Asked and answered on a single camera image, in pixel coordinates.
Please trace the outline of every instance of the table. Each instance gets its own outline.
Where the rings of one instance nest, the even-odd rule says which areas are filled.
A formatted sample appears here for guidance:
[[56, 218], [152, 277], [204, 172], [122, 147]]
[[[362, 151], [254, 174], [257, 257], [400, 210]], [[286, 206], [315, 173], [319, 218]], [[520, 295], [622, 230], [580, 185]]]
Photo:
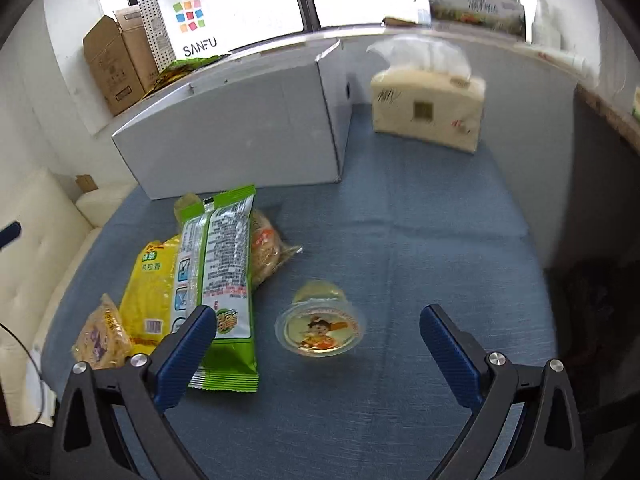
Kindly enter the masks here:
[[[152, 202], [137, 188], [79, 267], [42, 357], [59, 396], [69, 349], [100, 295], [119, 303], [142, 247], [175, 234], [173, 202]], [[167, 411], [212, 479], [424, 480], [469, 415], [420, 338], [418, 314], [429, 303], [512, 362], [541, 365], [556, 353], [527, 224], [482, 142], [468, 155], [375, 134], [370, 107], [356, 106], [341, 183], [260, 189], [255, 205], [305, 250], [254, 295], [258, 392], [189, 390]], [[336, 283], [366, 315], [353, 351], [309, 359], [277, 342], [277, 315], [310, 279]], [[118, 418], [141, 473], [153, 478]], [[509, 439], [503, 432], [484, 476]]]

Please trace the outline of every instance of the blue gripper pad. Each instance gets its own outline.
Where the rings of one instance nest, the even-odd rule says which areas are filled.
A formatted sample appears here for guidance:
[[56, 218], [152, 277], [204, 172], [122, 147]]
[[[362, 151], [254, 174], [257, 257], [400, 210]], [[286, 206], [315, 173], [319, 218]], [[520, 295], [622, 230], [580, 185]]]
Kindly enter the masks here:
[[420, 335], [460, 406], [476, 412], [484, 398], [480, 372], [430, 306], [420, 313]]
[[155, 371], [154, 394], [154, 403], [160, 412], [180, 402], [202, 357], [216, 336], [217, 326], [215, 311], [208, 306], [199, 306], [180, 330], [165, 337], [151, 354], [152, 363], [154, 358], [161, 362]]

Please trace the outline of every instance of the colorful square logo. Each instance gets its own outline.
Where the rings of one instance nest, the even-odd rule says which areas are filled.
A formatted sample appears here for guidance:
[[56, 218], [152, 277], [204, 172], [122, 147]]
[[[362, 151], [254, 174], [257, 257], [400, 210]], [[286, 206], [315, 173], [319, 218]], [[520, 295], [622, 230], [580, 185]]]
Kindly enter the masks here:
[[175, 2], [172, 7], [181, 32], [189, 32], [190, 30], [204, 27], [204, 12], [200, 8], [200, 0]]

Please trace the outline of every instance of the brown cardboard box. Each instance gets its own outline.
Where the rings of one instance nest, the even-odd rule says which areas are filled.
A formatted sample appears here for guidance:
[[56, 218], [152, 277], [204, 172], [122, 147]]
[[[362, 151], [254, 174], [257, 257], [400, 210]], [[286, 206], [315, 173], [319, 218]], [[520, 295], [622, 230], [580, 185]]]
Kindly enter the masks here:
[[151, 90], [158, 77], [158, 67], [151, 53], [140, 8], [137, 5], [115, 11], [116, 20], [122, 29], [122, 39], [136, 69], [145, 92]]
[[83, 193], [89, 193], [90, 191], [98, 189], [91, 175], [76, 175], [76, 184], [78, 184], [78, 187]]
[[112, 114], [123, 112], [142, 98], [145, 90], [115, 21], [101, 17], [82, 44], [84, 58]]

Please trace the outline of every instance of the snack package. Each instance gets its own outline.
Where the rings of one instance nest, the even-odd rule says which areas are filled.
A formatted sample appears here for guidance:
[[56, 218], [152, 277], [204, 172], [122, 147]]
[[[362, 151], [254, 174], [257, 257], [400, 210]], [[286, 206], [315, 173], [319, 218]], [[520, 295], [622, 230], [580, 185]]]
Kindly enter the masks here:
[[252, 318], [250, 215], [255, 186], [206, 201], [203, 215], [182, 230], [174, 281], [172, 331], [199, 304], [218, 317], [216, 338], [189, 386], [204, 390], [255, 392], [258, 372]]
[[100, 306], [87, 318], [71, 352], [76, 361], [86, 361], [91, 368], [99, 370], [122, 366], [130, 348], [118, 308], [103, 294]]
[[291, 307], [280, 314], [275, 330], [284, 348], [305, 357], [347, 352], [362, 341], [365, 318], [343, 291], [323, 280], [307, 282]]
[[[180, 197], [174, 204], [174, 215], [180, 229], [184, 223], [199, 217], [204, 213], [205, 205], [197, 195], [187, 193]], [[285, 244], [269, 219], [258, 209], [251, 212], [251, 288], [258, 286], [271, 276], [280, 266], [289, 260], [294, 254], [301, 253], [302, 246], [290, 246]]]
[[133, 344], [131, 355], [151, 354], [171, 332], [174, 265], [179, 245], [180, 235], [165, 243], [155, 240], [136, 259], [120, 302], [124, 329]]
[[269, 219], [259, 209], [251, 212], [251, 287], [255, 290], [294, 254], [302, 245], [290, 246], [280, 239]]

